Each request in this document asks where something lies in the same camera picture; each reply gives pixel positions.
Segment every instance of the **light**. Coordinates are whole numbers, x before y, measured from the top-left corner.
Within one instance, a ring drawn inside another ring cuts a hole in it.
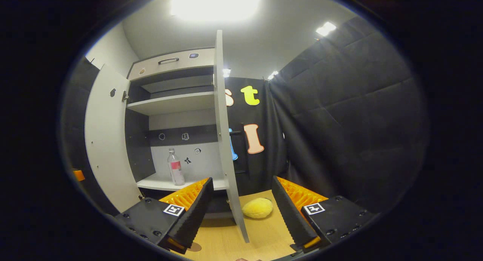
[[[270,75],[269,75],[269,77],[267,77],[267,79],[271,80],[271,79],[273,79],[273,77],[274,77],[275,75],[277,75],[277,74],[278,74],[278,72],[277,72],[277,71],[273,71],[273,72],[272,72],[272,74],[270,74]]]
[[[172,0],[171,15],[187,20],[242,20],[253,15],[259,0]]]
[[[230,72],[231,72],[231,69],[223,69],[223,77],[229,77]]]
[[[335,30],[337,27],[330,22],[326,22],[322,27],[317,28],[316,32],[322,36],[327,36],[329,32]]]

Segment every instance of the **metal handle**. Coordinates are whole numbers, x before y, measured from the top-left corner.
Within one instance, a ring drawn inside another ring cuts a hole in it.
[[[176,61],[179,61],[179,58],[169,58],[169,59],[161,60],[161,61],[160,61],[160,62],[158,62],[157,64],[158,64],[158,65],[161,65],[161,62],[168,61],[168,60],[176,60]]]

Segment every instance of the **water bottle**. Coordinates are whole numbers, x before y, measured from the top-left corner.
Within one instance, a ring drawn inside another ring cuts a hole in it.
[[[169,148],[168,156],[169,174],[175,186],[182,186],[185,184],[185,178],[181,172],[180,159],[174,154],[174,148]]]

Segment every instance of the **cabinet shelf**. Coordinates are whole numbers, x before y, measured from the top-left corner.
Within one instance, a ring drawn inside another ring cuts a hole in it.
[[[189,93],[139,101],[129,103],[127,108],[144,115],[210,109],[214,108],[214,92]]]
[[[186,182],[186,184],[182,186],[175,186],[173,185],[173,182],[171,180],[166,181],[162,180],[161,177],[157,173],[154,173],[153,175],[150,175],[149,177],[140,180],[137,182],[138,187],[142,187],[144,189],[157,189],[157,190],[168,190],[168,191],[177,191],[179,189],[182,189],[183,187],[187,187],[193,183],[193,182]],[[213,188],[214,190],[223,190],[226,189],[225,186],[225,181],[224,180],[213,180]]]

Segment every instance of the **yellow plush toy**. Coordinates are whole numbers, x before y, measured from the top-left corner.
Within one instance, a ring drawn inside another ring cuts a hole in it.
[[[273,209],[273,204],[267,198],[256,198],[246,203],[243,208],[243,214],[250,218],[264,218],[268,216]]]

